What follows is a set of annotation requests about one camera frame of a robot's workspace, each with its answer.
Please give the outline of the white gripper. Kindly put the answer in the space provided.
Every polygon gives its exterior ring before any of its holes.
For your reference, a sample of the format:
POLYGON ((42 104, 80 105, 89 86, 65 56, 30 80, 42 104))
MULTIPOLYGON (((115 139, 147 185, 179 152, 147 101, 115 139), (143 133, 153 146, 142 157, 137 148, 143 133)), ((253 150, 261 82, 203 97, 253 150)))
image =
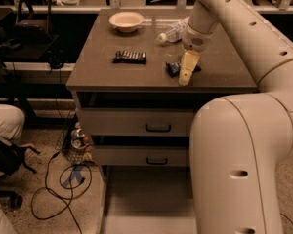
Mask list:
POLYGON ((207 48, 211 38, 212 34, 197 32, 189 24, 186 26, 182 38, 182 43, 186 51, 181 59, 179 73, 179 84, 181 86, 186 86, 189 83, 192 72, 199 62, 199 53, 207 48))

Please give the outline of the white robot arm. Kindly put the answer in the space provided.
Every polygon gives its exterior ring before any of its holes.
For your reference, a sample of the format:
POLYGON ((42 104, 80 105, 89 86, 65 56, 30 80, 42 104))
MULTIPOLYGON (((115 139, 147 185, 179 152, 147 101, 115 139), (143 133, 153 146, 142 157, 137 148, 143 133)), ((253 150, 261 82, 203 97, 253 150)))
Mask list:
POLYGON ((197 234, 283 234, 275 183, 293 157, 293 42, 244 0, 196 0, 183 43, 221 26, 258 90, 196 113, 189 161, 197 234))

